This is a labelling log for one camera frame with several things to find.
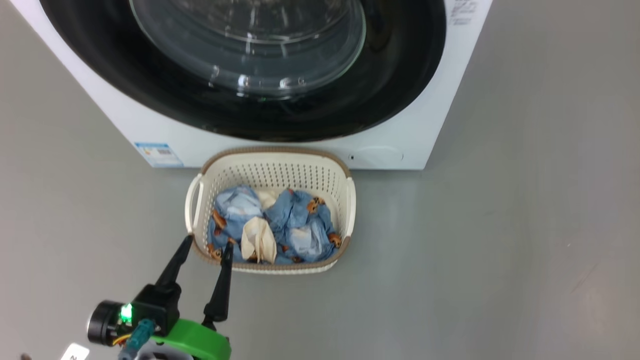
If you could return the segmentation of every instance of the cable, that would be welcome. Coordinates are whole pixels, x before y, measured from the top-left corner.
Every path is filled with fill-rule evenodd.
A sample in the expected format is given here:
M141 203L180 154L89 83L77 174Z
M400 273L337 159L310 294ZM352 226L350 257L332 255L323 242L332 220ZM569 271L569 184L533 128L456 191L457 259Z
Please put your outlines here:
M131 334L126 334L126 335L122 335L119 338L116 338L116 340L113 340L113 345L112 346L116 346L117 344L121 343L122 341L129 339L131 337Z

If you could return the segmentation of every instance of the laundry basket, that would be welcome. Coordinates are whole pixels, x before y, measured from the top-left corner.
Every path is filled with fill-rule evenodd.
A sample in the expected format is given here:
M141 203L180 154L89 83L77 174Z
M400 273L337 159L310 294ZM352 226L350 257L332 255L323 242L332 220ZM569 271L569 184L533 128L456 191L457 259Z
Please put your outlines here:
M195 238L198 254L219 265L207 252L212 203L218 193L240 184L255 190L303 190L322 197L342 246L330 258L317 263L266 265L234 263L233 269L260 274L311 274L329 270L351 241L356 216L356 191L347 166L332 154L307 149L253 147L222 152L211 158L193 179L184 205L187 231Z

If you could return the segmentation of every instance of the floor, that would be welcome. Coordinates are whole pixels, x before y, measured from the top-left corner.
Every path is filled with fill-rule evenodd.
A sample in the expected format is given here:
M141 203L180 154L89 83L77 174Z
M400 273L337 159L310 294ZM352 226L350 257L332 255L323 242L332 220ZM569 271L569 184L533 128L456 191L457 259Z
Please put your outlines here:
M423 172L356 172L329 272L234 274L233 359L638 359L640 2L495 0ZM0 1L7 358L90 359L88 315L153 281L195 170L154 170ZM198 320L217 270L179 282Z

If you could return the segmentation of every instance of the white washing machine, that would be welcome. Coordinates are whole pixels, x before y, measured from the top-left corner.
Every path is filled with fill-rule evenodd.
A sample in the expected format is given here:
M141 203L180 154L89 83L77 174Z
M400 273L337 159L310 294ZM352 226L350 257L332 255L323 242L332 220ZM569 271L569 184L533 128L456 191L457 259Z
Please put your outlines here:
M153 167L236 147L423 169L492 0L11 0Z

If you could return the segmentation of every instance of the blue patterned cloth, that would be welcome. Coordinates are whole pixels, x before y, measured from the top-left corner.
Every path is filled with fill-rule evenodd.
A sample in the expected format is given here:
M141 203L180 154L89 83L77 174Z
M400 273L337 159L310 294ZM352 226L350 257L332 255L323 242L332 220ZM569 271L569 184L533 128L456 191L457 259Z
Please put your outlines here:
M209 222L209 243L213 243L218 248L227 246L227 241L232 238L236 241L234 245L234 261L245 262L240 251L240 241L242 231L247 221L254 217L262 217L262 206L255 191L249 186L240 185L229 188L218 194L213 202L213 208L227 221L220 234L216 233L216 223Z
M291 259L296 256L306 262L322 261L337 251L328 238L329 234L335 233L331 211L325 204L318 204L310 212L309 206L314 199L306 192L285 190L275 204L265 210L279 245L276 263L292 263Z

